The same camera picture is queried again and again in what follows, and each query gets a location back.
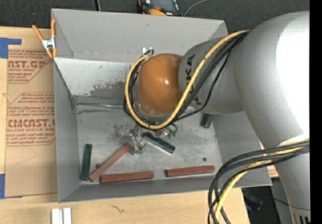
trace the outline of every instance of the wooden stick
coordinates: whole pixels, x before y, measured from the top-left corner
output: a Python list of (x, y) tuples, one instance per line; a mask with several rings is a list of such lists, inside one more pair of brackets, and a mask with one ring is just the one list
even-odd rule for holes
[(131, 145), (126, 143), (116, 153), (114, 153), (107, 161), (105, 161), (98, 169), (96, 169), (90, 176), (89, 180), (95, 181), (102, 175), (110, 166), (112, 166), (118, 159), (126, 154), (131, 149)]
[(215, 170), (215, 167), (213, 165), (170, 169), (170, 170), (166, 170), (166, 176), (170, 178), (170, 177), (197, 175), (197, 174), (211, 173), (211, 172), (214, 172), (214, 170)]
[(122, 182), (122, 181), (135, 181), (146, 180), (154, 177), (153, 171), (142, 171), (132, 173), (110, 174), (101, 175), (101, 183)]

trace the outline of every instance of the dark green bar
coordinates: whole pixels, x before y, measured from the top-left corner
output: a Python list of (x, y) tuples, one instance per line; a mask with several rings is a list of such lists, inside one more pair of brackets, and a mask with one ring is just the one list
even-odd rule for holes
[(90, 175), (90, 165), (91, 165), (91, 156), (92, 156), (93, 146), (89, 143), (85, 144), (83, 163), (82, 163), (82, 173), (80, 178), (84, 181), (89, 179)]
[(201, 126), (204, 128), (209, 128), (211, 125), (211, 122), (213, 120), (213, 115), (211, 114), (203, 114), (202, 120), (201, 120)]

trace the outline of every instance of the cardboard sheet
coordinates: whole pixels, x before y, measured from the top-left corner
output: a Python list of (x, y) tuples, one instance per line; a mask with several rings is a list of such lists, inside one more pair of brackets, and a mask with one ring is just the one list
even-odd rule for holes
[[(44, 39), (50, 31), (40, 29)], [(32, 28), (0, 28), (8, 45), (5, 197), (57, 191), (53, 61)]]

